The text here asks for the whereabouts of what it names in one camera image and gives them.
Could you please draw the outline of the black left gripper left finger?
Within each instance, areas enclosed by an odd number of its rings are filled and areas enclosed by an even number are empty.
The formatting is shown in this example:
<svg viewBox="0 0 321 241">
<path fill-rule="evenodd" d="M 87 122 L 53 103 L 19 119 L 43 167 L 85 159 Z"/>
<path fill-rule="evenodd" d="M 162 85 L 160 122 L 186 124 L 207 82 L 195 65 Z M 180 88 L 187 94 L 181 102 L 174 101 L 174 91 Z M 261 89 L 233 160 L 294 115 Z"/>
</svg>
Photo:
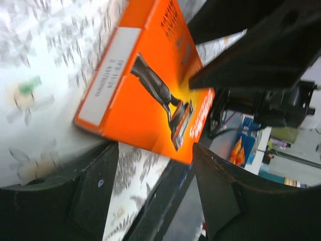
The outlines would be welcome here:
<svg viewBox="0 0 321 241">
<path fill-rule="evenodd" d="M 27 185 L 1 188 L 1 240 L 102 240 L 118 164 L 102 144 Z"/>
</svg>

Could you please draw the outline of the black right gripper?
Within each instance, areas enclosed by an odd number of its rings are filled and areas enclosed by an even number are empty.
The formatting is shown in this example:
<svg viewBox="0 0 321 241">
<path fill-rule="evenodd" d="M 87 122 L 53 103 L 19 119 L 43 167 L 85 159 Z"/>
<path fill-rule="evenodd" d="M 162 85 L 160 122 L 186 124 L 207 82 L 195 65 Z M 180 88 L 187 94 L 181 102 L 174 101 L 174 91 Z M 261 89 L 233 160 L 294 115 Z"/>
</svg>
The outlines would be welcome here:
<svg viewBox="0 0 321 241">
<path fill-rule="evenodd" d="M 315 113 L 309 104 L 316 84 L 299 80 L 320 55 L 320 1 L 283 1 L 243 31 L 243 37 L 189 81 L 192 89 L 221 88 L 208 114 L 208 138 L 228 131 L 219 131 L 227 110 L 253 116 L 259 130 L 298 128 Z"/>
</svg>

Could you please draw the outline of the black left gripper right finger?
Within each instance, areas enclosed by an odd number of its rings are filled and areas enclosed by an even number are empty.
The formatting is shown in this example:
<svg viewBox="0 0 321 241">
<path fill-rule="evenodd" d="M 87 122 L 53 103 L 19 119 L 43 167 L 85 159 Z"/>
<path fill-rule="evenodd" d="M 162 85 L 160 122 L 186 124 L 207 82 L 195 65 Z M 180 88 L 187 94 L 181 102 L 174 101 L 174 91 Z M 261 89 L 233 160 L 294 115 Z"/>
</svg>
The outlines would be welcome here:
<svg viewBox="0 0 321 241">
<path fill-rule="evenodd" d="M 200 143 L 193 164 L 209 240 L 320 240 L 320 187 L 280 184 Z"/>
</svg>

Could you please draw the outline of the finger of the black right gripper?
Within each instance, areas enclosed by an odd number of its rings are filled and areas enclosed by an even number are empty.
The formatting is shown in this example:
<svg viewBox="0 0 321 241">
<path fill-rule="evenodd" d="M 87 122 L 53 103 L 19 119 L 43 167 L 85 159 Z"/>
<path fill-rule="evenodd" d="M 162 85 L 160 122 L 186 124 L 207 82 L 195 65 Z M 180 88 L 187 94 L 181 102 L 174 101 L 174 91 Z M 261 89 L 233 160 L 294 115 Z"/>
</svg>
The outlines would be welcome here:
<svg viewBox="0 0 321 241">
<path fill-rule="evenodd" d="M 251 29 L 274 12 L 282 0 L 210 0 L 188 23 L 195 44 Z"/>
</svg>

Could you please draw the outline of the orange Gillette razor box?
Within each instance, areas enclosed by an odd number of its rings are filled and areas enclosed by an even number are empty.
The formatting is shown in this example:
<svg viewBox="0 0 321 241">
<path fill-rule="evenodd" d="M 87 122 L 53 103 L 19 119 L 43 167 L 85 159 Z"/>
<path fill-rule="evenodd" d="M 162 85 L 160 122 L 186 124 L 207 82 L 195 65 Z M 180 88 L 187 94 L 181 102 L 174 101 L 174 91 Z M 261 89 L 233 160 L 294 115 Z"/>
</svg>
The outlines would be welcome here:
<svg viewBox="0 0 321 241">
<path fill-rule="evenodd" d="M 190 164 L 214 99 L 177 1 L 129 1 L 76 112 L 96 135 Z"/>
</svg>

